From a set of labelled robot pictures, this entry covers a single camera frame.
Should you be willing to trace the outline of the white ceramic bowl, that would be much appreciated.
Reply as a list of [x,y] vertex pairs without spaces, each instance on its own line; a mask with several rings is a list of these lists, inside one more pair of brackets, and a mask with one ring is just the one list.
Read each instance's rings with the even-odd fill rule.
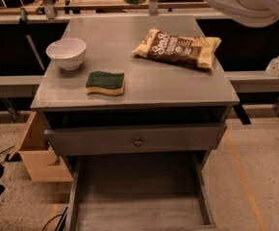
[[46,48],[46,54],[55,66],[64,70],[77,69],[86,56],[87,45],[78,38],[62,38]]

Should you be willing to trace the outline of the brown yellow snack bag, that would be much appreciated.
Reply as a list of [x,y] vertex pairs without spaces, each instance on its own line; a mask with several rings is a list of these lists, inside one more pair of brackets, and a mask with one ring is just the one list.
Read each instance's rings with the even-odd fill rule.
[[162,63],[213,69],[220,38],[173,36],[150,29],[133,54]]

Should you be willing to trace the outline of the grey top drawer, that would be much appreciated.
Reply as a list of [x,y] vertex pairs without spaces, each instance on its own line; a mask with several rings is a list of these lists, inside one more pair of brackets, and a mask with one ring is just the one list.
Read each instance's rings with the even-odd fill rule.
[[216,107],[47,112],[45,136],[59,155],[209,150],[226,130]]

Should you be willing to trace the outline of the grey drawer cabinet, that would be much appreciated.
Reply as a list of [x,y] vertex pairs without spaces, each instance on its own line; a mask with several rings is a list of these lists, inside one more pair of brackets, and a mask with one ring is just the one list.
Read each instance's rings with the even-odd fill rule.
[[[74,71],[63,71],[54,65],[47,68],[32,104],[45,128],[48,125],[44,116],[47,112],[223,106],[228,109],[228,116],[239,99],[220,65],[201,70],[157,63],[133,55],[134,48],[152,28],[172,35],[196,37],[200,34],[200,28],[191,16],[100,15],[72,19],[65,35],[86,43],[86,57],[82,66]],[[123,73],[124,92],[117,96],[87,94],[86,82],[93,71]],[[213,149],[150,153],[193,153],[202,173],[211,151]],[[80,157],[101,155],[59,156],[74,177]]]

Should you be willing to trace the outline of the grey open middle drawer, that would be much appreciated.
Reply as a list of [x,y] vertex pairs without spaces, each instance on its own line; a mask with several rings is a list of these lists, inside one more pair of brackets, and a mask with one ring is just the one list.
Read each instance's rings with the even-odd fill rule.
[[66,231],[216,231],[190,152],[83,156]]

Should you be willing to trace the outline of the green yellow sponge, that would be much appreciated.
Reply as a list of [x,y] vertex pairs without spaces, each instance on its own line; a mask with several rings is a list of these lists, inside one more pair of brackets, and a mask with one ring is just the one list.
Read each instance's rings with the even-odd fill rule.
[[101,93],[110,96],[121,95],[124,92],[124,74],[105,71],[93,71],[86,82],[86,93]]

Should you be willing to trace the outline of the clear sanitizer bottle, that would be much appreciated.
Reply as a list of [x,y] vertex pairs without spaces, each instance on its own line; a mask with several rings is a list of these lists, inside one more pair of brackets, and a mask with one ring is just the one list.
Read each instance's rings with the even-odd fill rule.
[[277,77],[279,75],[279,56],[269,62],[266,67],[266,73],[272,77]]

